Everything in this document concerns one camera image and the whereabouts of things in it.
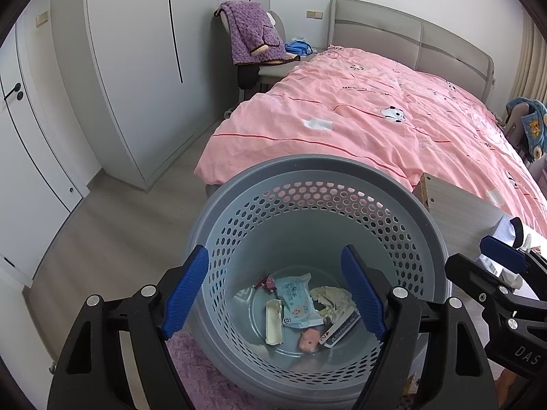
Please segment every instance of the gray upholstered headboard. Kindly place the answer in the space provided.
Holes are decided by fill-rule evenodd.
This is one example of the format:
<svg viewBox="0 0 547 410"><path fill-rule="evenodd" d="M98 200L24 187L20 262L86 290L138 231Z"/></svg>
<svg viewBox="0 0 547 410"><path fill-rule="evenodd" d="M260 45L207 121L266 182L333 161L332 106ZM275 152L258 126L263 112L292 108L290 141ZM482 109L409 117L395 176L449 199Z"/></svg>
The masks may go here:
<svg viewBox="0 0 547 410"><path fill-rule="evenodd" d="M485 102L494 78L489 55L452 32L395 9L330 0L329 45L359 48L442 77Z"/></svg>

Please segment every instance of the wall outlet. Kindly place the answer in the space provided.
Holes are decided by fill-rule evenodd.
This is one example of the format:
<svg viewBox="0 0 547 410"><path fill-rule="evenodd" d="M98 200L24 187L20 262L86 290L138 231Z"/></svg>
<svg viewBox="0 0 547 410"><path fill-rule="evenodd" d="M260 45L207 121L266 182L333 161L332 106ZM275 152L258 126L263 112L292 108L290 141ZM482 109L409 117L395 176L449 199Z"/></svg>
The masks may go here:
<svg viewBox="0 0 547 410"><path fill-rule="evenodd" d="M48 21L48 12L45 11L41 13L40 15L36 15L36 27L41 26L42 24L46 23Z"/></svg>
<svg viewBox="0 0 547 410"><path fill-rule="evenodd" d="M306 11L306 18L316 18L318 20L321 20L323 18L323 12Z"/></svg>

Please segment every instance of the screw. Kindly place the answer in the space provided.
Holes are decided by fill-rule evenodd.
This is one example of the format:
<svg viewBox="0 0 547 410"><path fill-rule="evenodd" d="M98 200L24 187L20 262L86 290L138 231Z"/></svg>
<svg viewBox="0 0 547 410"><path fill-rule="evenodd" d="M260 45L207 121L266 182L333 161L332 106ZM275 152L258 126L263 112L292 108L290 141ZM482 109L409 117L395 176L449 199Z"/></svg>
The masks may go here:
<svg viewBox="0 0 547 410"><path fill-rule="evenodd" d="M95 306L99 303L99 297L97 295L89 296L88 300L85 302L89 306Z"/></svg>
<svg viewBox="0 0 547 410"><path fill-rule="evenodd" d="M156 293L156 287L154 285L147 285L141 290L141 294L144 297L153 296Z"/></svg>
<svg viewBox="0 0 547 410"><path fill-rule="evenodd" d="M461 308L462 307L462 301L460 301L457 297L451 297L448 299L448 303L453 308Z"/></svg>
<svg viewBox="0 0 547 410"><path fill-rule="evenodd" d="M404 299L409 295L409 292L400 286L396 286L393 289L393 295L399 299Z"/></svg>

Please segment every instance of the trash can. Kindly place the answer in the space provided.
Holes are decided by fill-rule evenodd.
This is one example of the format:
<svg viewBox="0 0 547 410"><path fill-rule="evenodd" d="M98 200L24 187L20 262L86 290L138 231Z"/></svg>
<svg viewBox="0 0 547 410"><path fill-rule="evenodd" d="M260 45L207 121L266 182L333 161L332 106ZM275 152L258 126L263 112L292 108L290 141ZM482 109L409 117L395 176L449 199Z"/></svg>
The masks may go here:
<svg viewBox="0 0 547 410"><path fill-rule="evenodd" d="M235 176L203 207L188 251L196 244L210 255L189 316L196 341L227 378L284 408L351 407L381 344L361 321L331 349L300 352L303 330L289 327L282 344L266 345L265 304L275 295L253 288L264 276L311 273L310 289L344 288L340 255L352 244L420 299L444 302L451 292L446 246L422 204L385 174L340 157L281 157ZM426 343L420 336L415 359Z"/></svg>

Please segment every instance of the wooden floor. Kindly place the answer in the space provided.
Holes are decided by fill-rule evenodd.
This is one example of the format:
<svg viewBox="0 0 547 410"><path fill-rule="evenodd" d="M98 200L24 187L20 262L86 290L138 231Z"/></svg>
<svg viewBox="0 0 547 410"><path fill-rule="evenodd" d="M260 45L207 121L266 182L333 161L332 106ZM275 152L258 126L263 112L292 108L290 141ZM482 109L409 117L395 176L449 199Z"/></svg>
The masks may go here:
<svg viewBox="0 0 547 410"><path fill-rule="evenodd" d="M26 300L57 360L86 298L133 295L181 262L190 227L206 201L194 174L211 128L149 192L102 173L40 265Z"/></svg>

